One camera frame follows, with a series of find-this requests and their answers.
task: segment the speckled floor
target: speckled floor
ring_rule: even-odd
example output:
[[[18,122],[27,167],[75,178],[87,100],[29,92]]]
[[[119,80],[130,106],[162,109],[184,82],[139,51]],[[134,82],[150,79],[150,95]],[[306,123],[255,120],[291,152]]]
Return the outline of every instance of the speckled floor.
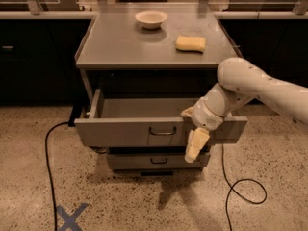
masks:
[[[53,230],[44,138],[52,126],[68,120],[70,111],[0,108],[1,231]],[[255,206],[231,193],[233,230],[308,230],[308,132],[263,105],[245,106],[238,114],[249,122],[237,144],[225,145],[227,176],[232,183],[260,181],[268,199]],[[67,126],[52,132],[49,152],[57,205],[64,209],[59,230],[229,230],[221,145],[211,149],[202,172],[155,177],[112,173],[106,155],[84,147],[76,129]],[[264,196],[250,183],[237,190],[256,201]]]

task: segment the drawer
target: drawer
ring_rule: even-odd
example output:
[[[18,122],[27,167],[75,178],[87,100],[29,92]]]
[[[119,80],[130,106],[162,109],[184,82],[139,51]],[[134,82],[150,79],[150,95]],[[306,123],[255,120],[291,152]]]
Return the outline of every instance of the drawer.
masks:
[[[207,166],[209,153],[201,152],[193,163],[187,163],[184,154],[120,154],[107,155],[107,162],[111,170],[124,169],[164,169],[164,168],[200,168]]]
[[[186,146],[193,125],[180,113],[195,101],[104,99],[101,89],[97,89],[89,117],[76,119],[75,125],[85,146]]]

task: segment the bowl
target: bowl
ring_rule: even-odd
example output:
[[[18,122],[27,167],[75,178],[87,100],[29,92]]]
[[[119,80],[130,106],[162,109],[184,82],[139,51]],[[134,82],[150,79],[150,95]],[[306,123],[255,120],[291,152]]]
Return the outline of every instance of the bowl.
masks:
[[[167,20],[167,14],[161,11],[146,10],[136,13],[136,20],[146,29],[157,29]]]

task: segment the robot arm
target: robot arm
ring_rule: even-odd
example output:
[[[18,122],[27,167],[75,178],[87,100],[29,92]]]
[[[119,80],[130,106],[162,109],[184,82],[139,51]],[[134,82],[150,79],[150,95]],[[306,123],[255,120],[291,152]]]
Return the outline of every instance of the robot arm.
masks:
[[[268,76],[241,58],[230,58],[218,67],[218,83],[193,107],[182,112],[197,127],[191,131],[185,159],[191,163],[206,144],[209,131],[223,118],[252,99],[258,99],[295,123],[308,126],[308,89]]]

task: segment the white humanoid robot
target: white humanoid robot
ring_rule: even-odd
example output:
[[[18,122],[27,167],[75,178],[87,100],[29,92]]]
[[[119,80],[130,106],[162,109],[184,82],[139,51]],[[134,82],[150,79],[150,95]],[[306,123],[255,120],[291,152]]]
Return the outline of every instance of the white humanoid robot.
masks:
[[[308,126],[307,88],[272,78],[245,59],[230,58],[218,67],[218,83],[181,114],[197,127],[190,132],[185,160],[192,163],[210,138],[209,131],[254,98],[294,123]]]

